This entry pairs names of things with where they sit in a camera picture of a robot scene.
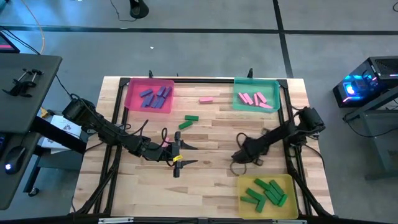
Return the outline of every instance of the wooden table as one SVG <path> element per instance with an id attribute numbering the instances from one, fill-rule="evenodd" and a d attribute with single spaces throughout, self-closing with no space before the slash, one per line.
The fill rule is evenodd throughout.
<path id="1" fill-rule="evenodd" d="M 104 77 L 97 111 L 111 120 L 120 77 Z M 308 98 L 302 79 L 287 79 L 292 105 L 297 108 L 308 106 Z M 122 103 L 126 96 L 124 88 Z M 178 125 L 186 114 L 198 115 L 199 122 L 182 131 L 182 139 L 197 151 L 182 150 L 185 160 L 197 159 L 181 170 L 180 178 L 173 178 L 172 168 L 165 162 L 149 162 L 123 149 L 118 180 L 114 195 L 112 216 L 133 217 L 238 217 L 237 177 L 229 170 L 231 155 L 239 148 L 235 137 L 244 132 L 259 137 L 262 128 L 279 126 L 278 114 L 238 111 L 232 109 L 232 84 L 176 83 L 174 102 L 170 114 L 130 111 L 127 123 L 129 132 L 139 128 L 149 119 L 144 135 L 156 143 L 161 142 L 160 131 L 169 130 L 169 137 L 178 131 Z M 199 105 L 202 96 L 214 96 L 212 104 Z M 119 112 L 121 123 L 123 107 Z M 87 147 L 98 144 L 96 136 L 90 137 Z M 318 143 L 308 139 L 308 145 L 318 149 Z M 88 151 L 83 160 L 73 203 L 79 209 L 93 193 L 100 179 L 105 144 Z M 262 156 L 262 167 L 248 164 L 247 174 L 286 174 L 282 141 L 273 144 L 269 153 Z M 308 188 L 326 211 L 333 213 L 328 184 L 322 160 L 313 151 L 303 147 L 303 166 Z M 236 172 L 243 171 L 243 165 L 235 164 Z M 304 212 L 301 190 L 297 186 L 299 206 Z M 101 211 L 108 195 L 104 191 Z"/>

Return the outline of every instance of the pink tray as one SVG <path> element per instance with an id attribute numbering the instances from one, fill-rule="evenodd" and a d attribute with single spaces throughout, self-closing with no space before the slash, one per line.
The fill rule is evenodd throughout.
<path id="1" fill-rule="evenodd" d="M 145 97 L 141 98 L 139 94 L 148 89 L 153 90 L 155 98 L 152 100 L 152 102 L 154 102 L 157 98 L 156 93 L 162 86 L 166 86 L 166 88 L 170 86 L 172 87 L 172 92 L 169 93 L 169 96 L 166 98 L 163 107 L 161 109 L 151 108 L 151 107 L 141 108 L 141 104 L 144 101 Z M 132 78 L 130 79 L 129 89 L 127 90 L 124 106 L 129 108 L 129 110 L 133 111 L 170 113 L 172 110 L 173 96 L 174 96 L 174 81 L 172 80 L 163 80 L 156 78 Z"/>

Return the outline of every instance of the gray floor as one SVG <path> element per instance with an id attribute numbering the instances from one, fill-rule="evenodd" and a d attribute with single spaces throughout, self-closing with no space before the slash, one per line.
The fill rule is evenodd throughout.
<path id="1" fill-rule="evenodd" d="M 127 1 L 114 2 L 121 17 L 128 19 Z M 117 21 L 106 0 L 27 1 L 44 26 L 276 29 L 272 0 L 146 2 L 150 7 L 148 17 L 128 23 Z M 297 30 L 397 30 L 394 3 L 395 0 L 279 0 L 284 28 Z M 6 6 L 0 21 L 19 26 L 34 24 L 17 0 Z M 41 47 L 38 32 L 14 33 L 36 49 Z M 63 57 L 58 74 L 65 86 L 94 103 L 105 75 L 147 75 L 151 69 L 154 75 L 178 72 L 181 76 L 235 77 L 244 76 L 252 67 L 255 77 L 286 77 L 279 36 L 275 34 L 46 32 L 45 36 L 45 54 Z M 398 55 L 397 38 L 286 37 L 294 77 L 305 79 L 310 103 L 327 126 L 320 138 L 320 149 L 333 207 L 343 218 L 398 223 L 398 179 L 364 180 L 365 174 L 378 168 L 374 152 L 368 147 L 368 139 L 355 135 L 342 122 L 347 110 L 337 107 L 331 93 L 367 57 Z M 67 103 L 66 94 L 54 82 L 44 106 L 62 110 Z M 0 219 L 68 213 L 77 177 L 76 172 L 43 170 L 36 184 L 42 192 L 29 198 L 20 187 L 10 209 L 0 212 Z"/>

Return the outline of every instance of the computer tower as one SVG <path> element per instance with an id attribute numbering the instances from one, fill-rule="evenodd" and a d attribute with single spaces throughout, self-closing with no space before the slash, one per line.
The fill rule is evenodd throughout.
<path id="1" fill-rule="evenodd" d="M 369 57 L 333 88 L 340 108 L 360 107 L 398 85 L 398 56 Z"/>

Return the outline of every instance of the pink block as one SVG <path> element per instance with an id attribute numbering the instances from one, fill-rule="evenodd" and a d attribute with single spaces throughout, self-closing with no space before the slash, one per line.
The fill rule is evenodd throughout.
<path id="1" fill-rule="evenodd" d="M 254 103 L 256 104 L 256 106 L 259 105 L 259 100 L 257 99 L 257 93 L 254 94 Z"/>
<path id="2" fill-rule="evenodd" d="M 242 100 L 243 103 L 245 103 L 245 104 L 248 103 L 248 100 L 243 96 L 242 93 L 238 93 L 238 95 L 239 95 L 239 97 L 240 97 L 240 99 Z"/>
<path id="3" fill-rule="evenodd" d="M 249 103 L 250 105 L 253 104 L 253 101 L 252 101 L 252 99 L 250 98 L 249 94 L 245 93 L 243 96 L 247 99 L 247 101 L 248 101 L 248 103 Z"/>
<path id="4" fill-rule="evenodd" d="M 169 144 L 167 143 L 167 142 L 165 142 L 165 143 L 163 143 L 163 145 L 162 145 L 162 147 L 167 147 Z"/>
<path id="5" fill-rule="evenodd" d="M 258 92 L 258 93 L 257 93 L 257 96 L 260 98 L 260 100 L 261 100 L 263 103 L 267 103 L 267 99 L 262 95 L 262 93 Z"/>
<path id="6" fill-rule="evenodd" d="M 213 97 L 202 97 L 199 99 L 199 103 L 211 103 L 213 102 Z"/>
<path id="7" fill-rule="evenodd" d="M 267 105 L 267 104 L 265 104 L 265 103 L 260 103 L 259 105 L 260 105 L 262 108 L 272 109 L 271 106 L 269 106 L 269 105 Z"/>

